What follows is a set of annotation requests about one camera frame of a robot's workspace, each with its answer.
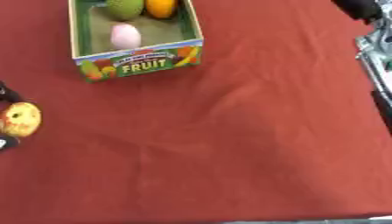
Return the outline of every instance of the fruit illustration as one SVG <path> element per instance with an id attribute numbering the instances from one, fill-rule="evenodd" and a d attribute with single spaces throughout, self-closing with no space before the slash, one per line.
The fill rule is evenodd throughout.
<path id="1" fill-rule="evenodd" d="M 171 62 L 173 63 L 173 65 L 176 65 L 177 63 L 179 63 L 181 60 L 183 60 L 184 57 L 180 57 L 180 56 L 176 56 L 174 57 Z"/>
<path id="2" fill-rule="evenodd" d="M 191 51 L 193 50 L 193 48 L 194 47 L 191 47 L 191 46 L 184 46 L 184 47 L 181 47 L 181 48 L 179 48 L 177 51 L 178 51 L 178 56 L 180 56 L 180 57 L 187 57 L 190 53 L 191 53 Z"/>
<path id="3" fill-rule="evenodd" d="M 177 9 L 178 0 L 146 0 L 147 11 L 155 18 L 169 18 Z"/>
<path id="4" fill-rule="evenodd" d="M 80 69 L 90 80 L 96 81 L 102 78 L 99 67 L 89 60 L 83 60 Z"/>
<path id="5" fill-rule="evenodd" d="M 112 66 L 112 61 L 110 59 L 98 59 L 94 63 L 100 70 L 102 70 L 104 67 Z"/>
<path id="6" fill-rule="evenodd" d="M 110 78 L 115 78 L 116 77 L 116 68 L 113 66 L 106 66 L 102 69 L 102 73 L 107 75 Z"/>
<path id="7" fill-rule="evenodd" d="M 144 9 L 144 0 L 107 0 L 108 11 L 121 21 L 139 16 Z"/>
<path id="8" fill-rule="evenodd" d="M 199 53 L 199 48 L 197 46 L 192 47 L 191 52 L 183 60 L 176 63 L 174 66 L 175 67 L 182 67 L 186 64 L 192 63 L 193 58 L 196 58 L 198 56 L 198 53 Z"/>
<path id="9" fill-rule="evenodd" d="M 81 62 L 81 71 L 84 74 L 95 74 L 95 73 L 99 73 L 100 69 L 92 61 L 83 60 Z"/>
<path id="10" fill-rule="evenodd" d="M 14 103 L 0 115 L 2 132 L 14 137 L 28 137 L 34 133 L 41 119 L 40 110 L 28 102 Z"/>
<path id="11" fill-rule="evenodd" d="M 198 58 L 191 58 L 190 63 L 192 63 L 192 64 L 198 63 Z"/>

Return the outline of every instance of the fruit box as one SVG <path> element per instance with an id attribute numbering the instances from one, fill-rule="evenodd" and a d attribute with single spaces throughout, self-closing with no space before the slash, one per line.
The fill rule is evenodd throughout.
<path id="1" fill-rule="evenodd" d="M 104 0 L 68 0 L 72 56 L 86 81 L 146 74 L 198 65 L 203 35 L 192 0 L 179 0 L 173 17 L 155 19 L 147 12 L 129 23 L 142 34 L 142 45 L 117 51 L 110 41 L 117 23 Z"/>

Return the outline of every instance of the red tablecloth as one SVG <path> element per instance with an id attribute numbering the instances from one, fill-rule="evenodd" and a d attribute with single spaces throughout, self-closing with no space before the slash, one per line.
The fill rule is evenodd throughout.
<path id="1" fill-rule="evenodd" d="M 0 154 L 0 223 L 392 213 L 392 142 L 330 1 L 195 0 L 201 66 L 87 84 L 66 1 L 3 1 L 1 80 L 38 134 Z"/>

